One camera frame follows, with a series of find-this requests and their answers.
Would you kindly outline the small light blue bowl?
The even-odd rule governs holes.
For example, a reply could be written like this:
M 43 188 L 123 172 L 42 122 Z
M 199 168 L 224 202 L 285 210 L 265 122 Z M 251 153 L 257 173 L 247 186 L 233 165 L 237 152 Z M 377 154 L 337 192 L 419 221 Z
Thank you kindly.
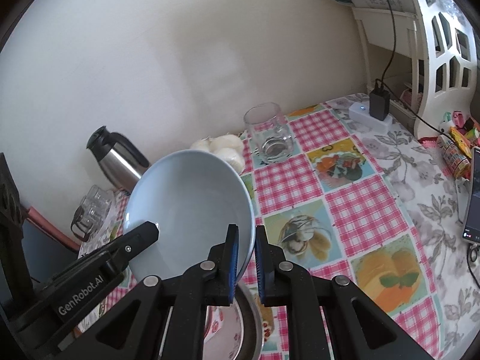
M 182 150 L 154 163 L 130 194 L 124 231 L 144 222 L 153 223 L 159 237 L 130 261 L 137 281 L 149 275 L 163 280 L 182 275 L 224 242 L 231 224 L 239 233 L 236 277 L 247 269 L 255 232 L 251 198 L 237 172 L 213 154 Z

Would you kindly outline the upturned drinking glass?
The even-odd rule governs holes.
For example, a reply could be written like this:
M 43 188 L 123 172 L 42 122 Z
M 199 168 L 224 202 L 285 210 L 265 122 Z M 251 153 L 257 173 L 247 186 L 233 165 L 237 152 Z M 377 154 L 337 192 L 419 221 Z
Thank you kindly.
M 87 212 L 98 218 L 106 217 L 114 203 L 114 193 L 93 185 L 85 196 Z

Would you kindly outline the strawberry pattern ceramic bowl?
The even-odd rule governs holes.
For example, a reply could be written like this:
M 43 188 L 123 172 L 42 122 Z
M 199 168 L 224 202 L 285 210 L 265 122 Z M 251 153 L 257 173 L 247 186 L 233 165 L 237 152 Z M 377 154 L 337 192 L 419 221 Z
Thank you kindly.
M 244 323 L 239 303 L 213 307 L 211 323 L 203 344 L 202 358 L 206 360 L 233 360 L 240 353 L 244 337 Z

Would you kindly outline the stainless steel thermos jug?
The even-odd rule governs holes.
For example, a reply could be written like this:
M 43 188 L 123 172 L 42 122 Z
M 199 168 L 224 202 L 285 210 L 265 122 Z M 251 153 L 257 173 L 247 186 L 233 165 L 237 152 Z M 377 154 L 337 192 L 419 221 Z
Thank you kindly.
M 106 126 L 92 133 L 86 149 L 94 155 L 106 178 L 117 189 L 130 194 L 151 166 L 149 160 L 126 136 L 111 133 Z

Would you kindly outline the checked fruit pattern tablecloth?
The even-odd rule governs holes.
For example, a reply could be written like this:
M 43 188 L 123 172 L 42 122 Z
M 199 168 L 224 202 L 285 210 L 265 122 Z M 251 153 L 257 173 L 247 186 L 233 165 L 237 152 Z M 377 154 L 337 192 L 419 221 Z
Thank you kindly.
M 400 123 L 352 121 L 352 94 L 286 117 L 292 155 L 264 162 L 247 133 L 197 141 L 241 164 L 253 211 L 286 257 L 347 275 L 431 356 L 459 359 L 479 333 L 479 264 L 461 238 L 456 186 L 439 156 Z

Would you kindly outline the bag of white buns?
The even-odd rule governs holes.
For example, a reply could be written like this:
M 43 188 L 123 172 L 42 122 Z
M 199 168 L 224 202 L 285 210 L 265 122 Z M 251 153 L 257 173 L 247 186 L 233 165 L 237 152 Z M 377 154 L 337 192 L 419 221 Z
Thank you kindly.
M 233 134 L 218 137 L 207 137 L 194 142 L 191 150 L 201 150 L 215 155 L 229 164 L 235 172 L 241 175 L 246 169 L 246 161 L 243 158 L 243 142 Z

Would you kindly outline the clear glass mug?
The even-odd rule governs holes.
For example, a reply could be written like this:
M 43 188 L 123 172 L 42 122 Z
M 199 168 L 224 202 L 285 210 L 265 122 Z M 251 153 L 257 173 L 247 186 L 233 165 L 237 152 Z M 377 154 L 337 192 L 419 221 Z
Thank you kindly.
M 285 161 L 294 151 L 292 133 L 278 104 L 265 102 L 248 110 L 244 123 L 259 156 L 267 163 Z

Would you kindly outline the colourful snack package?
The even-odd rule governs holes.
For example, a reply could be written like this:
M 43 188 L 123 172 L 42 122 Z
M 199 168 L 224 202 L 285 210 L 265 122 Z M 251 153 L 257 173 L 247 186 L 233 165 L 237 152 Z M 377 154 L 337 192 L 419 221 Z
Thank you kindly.
M 470 178 L 473 147 L 479 146 L 479 122 L 461 111 L 446 112 L 437 146 L 455 179 Z

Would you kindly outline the white power strip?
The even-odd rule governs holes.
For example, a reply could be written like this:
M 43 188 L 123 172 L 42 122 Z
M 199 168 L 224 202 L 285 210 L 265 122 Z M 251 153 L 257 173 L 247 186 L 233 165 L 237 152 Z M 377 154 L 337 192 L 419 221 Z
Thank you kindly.
M 349 118 L 371 130 L 386 135 L 393 123 L 392 115 L 388 114 L 385 119 L 379 120 L 371 116 L 368 104 L 354 102 L 348 109 Z

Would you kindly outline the black charger plug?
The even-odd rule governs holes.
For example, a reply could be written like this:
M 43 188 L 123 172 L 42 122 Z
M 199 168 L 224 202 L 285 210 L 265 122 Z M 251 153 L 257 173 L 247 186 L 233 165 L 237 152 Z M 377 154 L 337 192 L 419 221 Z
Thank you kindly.
M 384 120 L 390 111 L 391 96 L 381 80 L 375 80 L 373 90 L 369 94 L 368 113 L 374 119 Z

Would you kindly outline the white lattice shelf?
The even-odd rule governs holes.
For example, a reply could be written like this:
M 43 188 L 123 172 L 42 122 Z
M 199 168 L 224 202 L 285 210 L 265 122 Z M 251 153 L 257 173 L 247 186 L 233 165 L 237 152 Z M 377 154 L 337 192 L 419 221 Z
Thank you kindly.
M 446 112 L 470 113 L 478 83 L 473 27 L 453 0 L 351 0 L 362 45 L 405 56 L 407 73 L 379 77 L 396 96 L 411 91 L 411 112 L 394 116 L 416 139 L 434 137 Z

